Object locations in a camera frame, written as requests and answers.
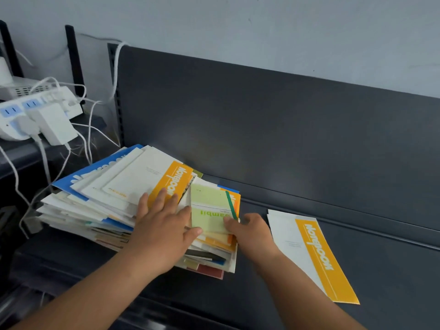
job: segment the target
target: light green booklet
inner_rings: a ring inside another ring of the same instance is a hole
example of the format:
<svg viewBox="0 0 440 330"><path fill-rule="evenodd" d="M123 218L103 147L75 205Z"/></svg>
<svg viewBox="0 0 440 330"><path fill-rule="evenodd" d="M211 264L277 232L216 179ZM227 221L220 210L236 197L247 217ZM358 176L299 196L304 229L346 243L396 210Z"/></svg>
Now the light green booklet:
<svg viewBox="0 0 440 330"><path fill-rule="evenodd" d="M203 231L229 234L223 225L223 217L235 217L234 201L227 191L191 185L191 224Z"/></svg>

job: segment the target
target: paper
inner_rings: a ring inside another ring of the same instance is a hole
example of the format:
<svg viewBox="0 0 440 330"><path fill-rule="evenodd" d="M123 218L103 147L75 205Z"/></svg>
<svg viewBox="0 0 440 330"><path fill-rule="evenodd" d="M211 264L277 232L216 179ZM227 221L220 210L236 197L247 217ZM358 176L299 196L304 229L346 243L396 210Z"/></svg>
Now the paper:
<svg viewBox="0 0 440 330"><path fill-rule="evenodd" d="M223 217L232 216L226 191L193 184L191 191L191 221L203 231L228 234Z"/></svg>
<svg viewBox="0 0 440 330"><path fill-rule="evenodd" d="M333 302L359 304L315 218L269 210L275 244Z"/></svg>
<svg viewBox="0 0 440 330"><path fill-rule="evenodd" d="M84 188L80 189L79 192L92 200L99 201L103 204L110 205L120 211L123 211L124 213L126 213L126 215L136 215L136 205L131 204L128 201L116 198L113 195L102 191L101 188L105 186L108 182L110 182L113 178L115 178L125 168L127 168L127 166L129 166L143 152L144 150L140 148L133 149L130 153L127 154L127 156L117 161L116 164L104 171L95 180L93 180Z"/></svg>

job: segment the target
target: gray wall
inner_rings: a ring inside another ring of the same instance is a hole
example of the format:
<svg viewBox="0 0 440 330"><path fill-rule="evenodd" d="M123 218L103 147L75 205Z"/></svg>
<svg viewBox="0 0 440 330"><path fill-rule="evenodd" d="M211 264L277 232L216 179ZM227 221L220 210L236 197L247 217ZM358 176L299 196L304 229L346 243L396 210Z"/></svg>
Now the gray wall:
<svg viewBox="0 0 440 330"><path fill-rule="evenodd" d="M31 78L71 81L64 25L133 46L440 97L440 0L0 0ZM78 37L91 99L104 42ZM96 113L106 115L103 108Z"/></svg>

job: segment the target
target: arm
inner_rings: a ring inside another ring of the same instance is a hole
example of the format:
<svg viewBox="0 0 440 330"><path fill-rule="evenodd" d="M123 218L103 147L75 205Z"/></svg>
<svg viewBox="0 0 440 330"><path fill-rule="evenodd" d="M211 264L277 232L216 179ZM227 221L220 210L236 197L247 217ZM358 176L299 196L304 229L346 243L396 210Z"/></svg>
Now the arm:
<svg viewBox="0 0 440 330"><path fill-rule="evenodd" d="M139 202L127 246L83 281L26 318L13 330L107 329L158 275L167 272L202 233L185 232L190 207L176 213L175 194L165 205L162 189L148 212L148 195Z"/></svg>
<svg viewBox="0 0 440 330"><path fill-rule="evenodd" d="M244 218L247 225L226 217L225 227L237 237L240 249L266 282L286 328L365 329L283 255L260 215L250 213Z"/></svg>

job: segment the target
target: white router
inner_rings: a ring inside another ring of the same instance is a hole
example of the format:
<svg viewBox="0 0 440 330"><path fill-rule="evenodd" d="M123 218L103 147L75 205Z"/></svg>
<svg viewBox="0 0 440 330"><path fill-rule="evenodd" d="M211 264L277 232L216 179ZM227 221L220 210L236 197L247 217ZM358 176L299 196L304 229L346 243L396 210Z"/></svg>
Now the white router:
<svg viewBox="0 0 440 330"><path fill-rule="evenodd" d="M12 77L13 82L4 83L0 86L0 100L10 101L29 95L30 90L36 84L37 80L26 79L23 77ZM42 83L36 87L33 93L47 91L53 89L50 82Z"/></svg>

